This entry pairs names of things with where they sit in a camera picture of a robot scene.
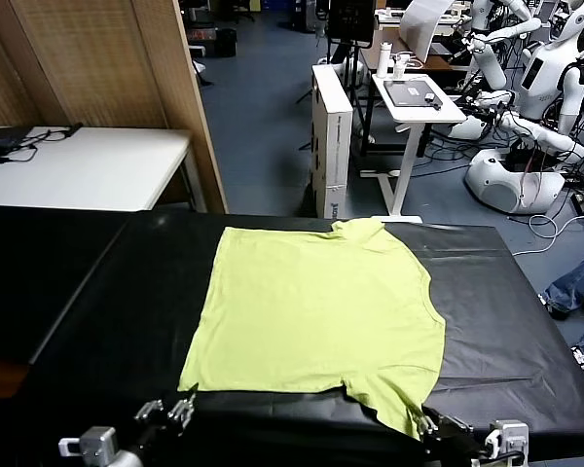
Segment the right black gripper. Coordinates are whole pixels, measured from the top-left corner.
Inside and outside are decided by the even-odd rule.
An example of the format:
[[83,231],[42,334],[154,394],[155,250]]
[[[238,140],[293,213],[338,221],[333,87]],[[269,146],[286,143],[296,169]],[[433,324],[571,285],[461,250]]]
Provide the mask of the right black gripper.
[[487,449],[479,443],[473,427],[451,415],[423,411],[418,433],[425,437],[425,447],[433,455],[483,455]]

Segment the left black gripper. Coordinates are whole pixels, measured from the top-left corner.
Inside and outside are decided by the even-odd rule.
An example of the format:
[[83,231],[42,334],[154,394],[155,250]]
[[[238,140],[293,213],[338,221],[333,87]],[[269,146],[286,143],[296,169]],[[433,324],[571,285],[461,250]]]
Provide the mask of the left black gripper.
[[[152,457],[181,438],[183,431],[173,424],[188,424],[191,421],[197,393],[198,388],[192,386],[177,394],[172,407],[167,412],[167,419],[171,424],[137,424],[128,443],[127,451],[132,452],[137,457]],[[141,406],[133,419],[135,421],[149,421],[163,410],[164,403],[161,399],[150,400]]]

